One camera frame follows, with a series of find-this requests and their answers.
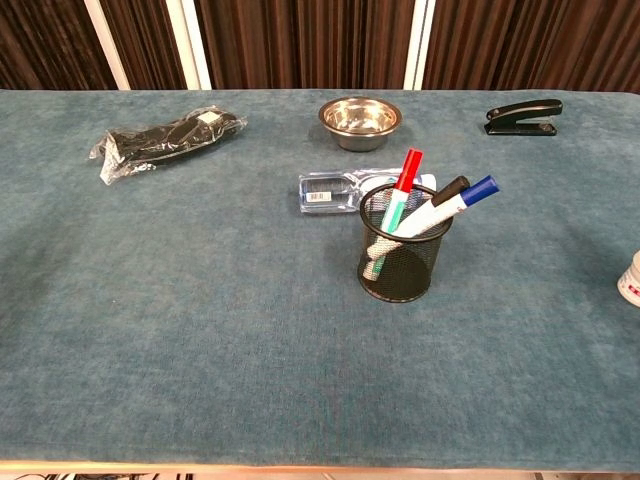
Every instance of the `stainless steel bowl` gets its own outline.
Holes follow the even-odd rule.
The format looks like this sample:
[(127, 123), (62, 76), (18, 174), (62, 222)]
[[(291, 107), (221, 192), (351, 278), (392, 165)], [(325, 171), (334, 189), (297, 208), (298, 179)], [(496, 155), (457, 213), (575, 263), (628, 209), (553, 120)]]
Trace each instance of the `stainless steel bowl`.
[(318, 116), (338, 145), (353, 152), (375, 150), (402, 122), (394, 105), (367, 97), (332, 100), (322, 106)]

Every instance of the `black mesh pen holder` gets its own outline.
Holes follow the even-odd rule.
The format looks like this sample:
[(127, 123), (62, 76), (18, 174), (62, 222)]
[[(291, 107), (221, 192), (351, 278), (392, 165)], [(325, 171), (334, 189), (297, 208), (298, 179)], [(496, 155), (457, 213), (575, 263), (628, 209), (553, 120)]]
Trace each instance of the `black mesh pen holder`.
[[(365, 228), (358, 279), (374, 297), (386, 302), (403, 303), (424, 295), (431, 285), (440, 242), (451, 227), (453, 218), (412, 238), (385, 233), (380, 226), (392, 191), (393, 184), (382, 185), (367, 193), (360, 203), (360, 216)], [(433, 190), (414, 185), (400, 223), (433, 195)]]

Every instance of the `white bottle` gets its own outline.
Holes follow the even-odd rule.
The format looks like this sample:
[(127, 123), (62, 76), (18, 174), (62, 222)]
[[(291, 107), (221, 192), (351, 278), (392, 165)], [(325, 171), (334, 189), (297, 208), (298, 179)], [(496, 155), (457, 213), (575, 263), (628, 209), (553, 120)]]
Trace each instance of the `white bottle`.
[[(300, 175), (300, 211), (311, 214), (356, 212), (367, 192), (385, 183), (395, 183), (401, 173), (401, 168), (367, 168)], [(431, 174), (416, 175), (413, 183), (436, 189), (436, 179)]]
[(618, 280), (618, 290), (624, 298), (640, 307), (640, 251), (636, 252), (631, 266)]

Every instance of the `plastic packaging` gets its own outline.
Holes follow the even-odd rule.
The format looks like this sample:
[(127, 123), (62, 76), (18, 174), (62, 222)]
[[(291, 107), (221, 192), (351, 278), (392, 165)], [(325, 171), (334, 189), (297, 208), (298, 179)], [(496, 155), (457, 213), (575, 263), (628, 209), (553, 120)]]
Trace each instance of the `plastic packaging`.
[(633, 256), (631, 266), (618, 280), (620, 294), (636, 307), (640, 307), (640, 251)]
[[(395, 183), (401, 173), (402, 168), (365, 168), (300, 175), (300, 211), (307, 214), (357, 212), (368, 192), (386, 183)], [(436, 179), (431, 174), (416, 175), (414, 183), (436, 189)]]
[(245, 118), (211, 105), (193, 110), (164, 125), (139, 130), (107, 130), (91, 149), (89, 158), (104, 158), (100, 178), (111, 185), (121, 177), (155, 170), (159, 165), (182, 160), (179, 156), (217, 143), (236, 134), (246, 125)]

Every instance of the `black item in plastic bag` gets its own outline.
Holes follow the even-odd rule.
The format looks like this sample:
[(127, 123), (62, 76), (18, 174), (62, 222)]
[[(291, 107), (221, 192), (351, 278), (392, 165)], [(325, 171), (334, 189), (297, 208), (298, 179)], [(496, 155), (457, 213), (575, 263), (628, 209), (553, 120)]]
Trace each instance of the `black item in plastic bag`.
[(91, 149), (89, 158), (104, 157), (100, 178), (111, 185), (121, 177), (155, 170), (178, 156), (217, 143), (247, 125), (245, 118), (215, 105), (198, 108), (166, 125), (142, 130), (118, 128), (107, 133)]

